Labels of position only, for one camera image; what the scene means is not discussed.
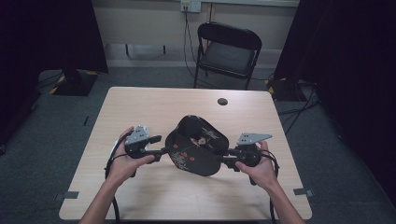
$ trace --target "chair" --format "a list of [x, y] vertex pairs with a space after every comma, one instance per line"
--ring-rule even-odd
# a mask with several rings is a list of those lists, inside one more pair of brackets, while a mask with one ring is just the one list
[[[262, 49], [262, 41], [252, 31], [218, 22], [206, 22], [198, 27], [198, 58], [194, 88], [199, 69], [229, 77], [246, 79], [245, 90]], [[204, 50], [203, 40], [209, 41]]]

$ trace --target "black pouch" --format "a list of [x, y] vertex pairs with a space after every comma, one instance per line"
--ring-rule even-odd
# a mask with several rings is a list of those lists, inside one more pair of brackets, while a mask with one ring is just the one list
[[221, 162], [216, 157], [224, 155], [229, 141], [206, 120], [188, 115], [166, 137], [165, 146], [178, 169], [209, 176], [220, 169]]

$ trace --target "wooden table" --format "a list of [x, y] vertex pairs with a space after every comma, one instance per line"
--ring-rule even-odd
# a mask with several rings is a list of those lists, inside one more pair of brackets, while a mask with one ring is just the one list
[[[218, 99], [228, 100], [219, 105]], [[93, 127], [69, 191], [76, 199], [65, 199], [62, 219], [81, 219], [105, 179], [104, 167], [120, 134], [130, 126], [146, 125], [149, 134], [166, 136], [186, 115], [210, 122], [235, 147], [241, 133], [269, 133], [270, 150], [276, 155], [279, 182], [304, 219], [312, 212], [305, 195], [294, 195], [303, 187], [280, 124], [272, 98], [265, 91], [217, 91], [114, 87], [107, 94]], [[259, 220], [269, 219], [268, 194], [251, 186], [248, 176], [222, 164], [209, 177], [176, 168], [168, 155], [160, 162], [144, 165], [119, 188], [116, 198], [120, 218], [130, 220]], [[114, 219], [110, 207], [108, 219]]]

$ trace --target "chair backrest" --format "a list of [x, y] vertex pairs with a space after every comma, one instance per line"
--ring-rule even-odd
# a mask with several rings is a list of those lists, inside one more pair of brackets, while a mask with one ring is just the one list
[[214, 21], [201, 24], [198, 27], [198, 37], [201, 46], [203, 38], [241, 49], [262, 48], [262, 41], [254, 32]]

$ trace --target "person's right hand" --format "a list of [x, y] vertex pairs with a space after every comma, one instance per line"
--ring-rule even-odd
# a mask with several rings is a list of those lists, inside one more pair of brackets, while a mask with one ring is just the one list
[[[268, 150], [267, 142], [260, 141], [259, 144], [260, 148], [258, 148], [258, 150]], [[263, 151], [262, 154], [269, 155], [267, 151]], [[266, 157], [262, 157], [260, 163], [255, 167], [246, 166], [240, 161], [237, 161], [235, 165], [242, 173], [249, 175], [258, 186], [264, 189], [269, 189], [274, 184], [278, 184], [274, 172], [274, 165], [272, 161]]]

